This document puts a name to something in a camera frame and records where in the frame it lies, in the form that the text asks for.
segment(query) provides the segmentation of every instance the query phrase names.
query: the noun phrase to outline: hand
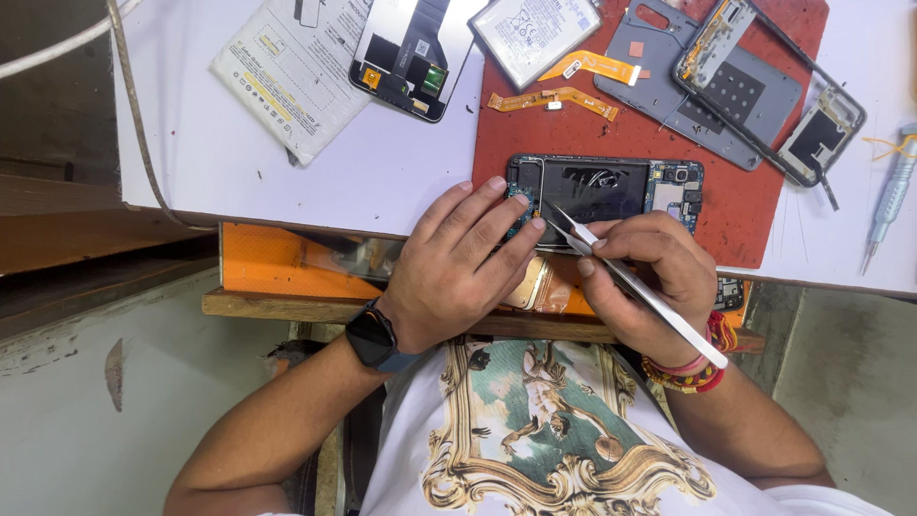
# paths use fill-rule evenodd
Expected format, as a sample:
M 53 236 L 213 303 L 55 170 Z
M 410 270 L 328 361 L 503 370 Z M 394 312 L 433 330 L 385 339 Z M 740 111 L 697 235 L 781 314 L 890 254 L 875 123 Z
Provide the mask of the hand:
M 545 221 L 532 219 L 494 256 L 506 231 L 528 209 L 528 197 L 503 197 L 499 176 L 471 193 L 449 188 L 417 222 L 376 307 L 392 321 L 398 351 L 421 353 L 483 319 L 525 279 Z
M 698 333 L 706 332 L 716 298 L 716 263 L 677 220 L 652 211 L 627 220 L 593 222 L 592 253 L 631 258 L 637 275 Z M 605 264 L 592 257 L 578 262 L 582 288 L 596 315 L 622 343 L 664 367 L 681 367 L 700 354 L 662 320 L 614 285 Z

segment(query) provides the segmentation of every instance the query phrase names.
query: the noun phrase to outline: qr code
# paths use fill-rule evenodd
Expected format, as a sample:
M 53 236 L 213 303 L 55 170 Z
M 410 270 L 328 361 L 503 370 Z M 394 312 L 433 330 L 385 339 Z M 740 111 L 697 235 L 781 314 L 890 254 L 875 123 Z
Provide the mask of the qr code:
M 430 44 L 422 39 L 417 40 L 417 48 L 414 50 L 418 54 L 426 57 L 426 53 L 430 50 Z

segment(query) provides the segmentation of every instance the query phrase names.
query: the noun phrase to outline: metal tweezers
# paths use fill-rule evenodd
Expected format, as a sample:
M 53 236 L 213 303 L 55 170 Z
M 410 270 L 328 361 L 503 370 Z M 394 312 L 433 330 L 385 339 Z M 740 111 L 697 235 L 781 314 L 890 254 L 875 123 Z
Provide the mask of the metal tweezers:
M 558 227 L 557 224 L 547 220 L 547 223 L 554 227 L 560 234 L 567 239 L 567 243 L 570 247 L 576 250 L 579 254 L 583 256 L 592 256 L 592 245 L 599 239 L 595 238 L 595 235 L 591 231 L 587 230 L 585 226 L 579 224 L 579 222 L 573 220 L 570 215 L 564 213 L 564 210 L 554 206 L 554 208 L 563 215 L 573 227 L 573 231 L 577 236 L 570 235 L 566 231 Z M 694 347 L 697 351 L 701 352 L 708 360 L 710 360 L 714 365 L 720 369 L 726 368 L 729 364 L 729 360 L 720 353 L 712 344 L 707 342 L 702 335 L 700 335 L 696 330 L 694 330 L 688 322 L 681 317 L 675 310 L 672 309 L 665 301 L 663 301 L 659 296 L 656 295 L 656 292 L 646 285 L 640 278 L 638 278 L 630 268 L 624 264 L 621 260 L 608 260 L 601 258 L 605 265 L 608 268 L 608 272 L 612 275 L 614 283 L 618 285 L 624 292 L 626 292 L 630 297 L 636 299 L 637 302 L 642 304 L 650 312 L 654 313 L 657 317 L 662 319 L 672 330 L 674 330 L 682 339 L 688 341 L 688 344 Z

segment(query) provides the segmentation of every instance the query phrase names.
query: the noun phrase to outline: white worktable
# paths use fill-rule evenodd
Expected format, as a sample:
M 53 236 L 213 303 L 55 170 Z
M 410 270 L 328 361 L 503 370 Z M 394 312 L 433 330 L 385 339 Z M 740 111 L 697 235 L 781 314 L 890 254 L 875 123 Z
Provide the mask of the white worktable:
M 858 136 L 897 141 L 897 129 L 917 120 L 909 3 L 884 0 L 881 8 L 866 8 L 829 0 L 817 61 L 866 108 Z M 153 166 L 172 209 L 406 235 L 440 192 L 470 179 L 482 104 L 477 48 L 440 123 L 371 102 L 306 168 L 294 168 L 281 144 L 207 70 L 259 4 L 146 0 L 126 18 Z M 115 63 L 122 196 L 129 205 L 156 208 Z M 872 212 L 894 163 L 873 163 L 872 156 L 873 148 L 857 138 L 829 173 L 841 205 L 836 213 L 820 187 L 784 185 L 761 268 L 721 270 L 917 293 L 917 192 L 906 198 L 867 276 L 858 275 Z

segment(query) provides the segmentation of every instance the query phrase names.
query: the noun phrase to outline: blue screwdriver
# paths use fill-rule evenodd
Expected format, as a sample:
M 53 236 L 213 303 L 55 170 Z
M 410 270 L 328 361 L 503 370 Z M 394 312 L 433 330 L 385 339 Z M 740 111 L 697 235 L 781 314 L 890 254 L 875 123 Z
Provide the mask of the blue screwdriver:
M 904 195 L 908 193 L 908 184 L 911 181 L 911 174 L 914 171 L 914 165 L 917 164 L 917 139 L 912 135 L 917 135 L 917 124 L 908 124 L 901 128 L 901 134 L 905 138 L 905 144 L 901 149 L 901 155 L 898 157 L 898 166 L 891 175 L 889 183 L 885 185 L 885 193 L 882 194 L 882 200 L 878 202 L 876 209 L 875 225 L 872 228 L 872 234 L 869 235 L 869 245 L 867 246 L 866 262 L 863 263 L 863 273 L 869 268 L 869 262 L 876 255 L 878 245 L 885 240 L 885 233 L 889 231 L 889 226 L 898 217 L 901 210 L 901 204 L 904 203 Z

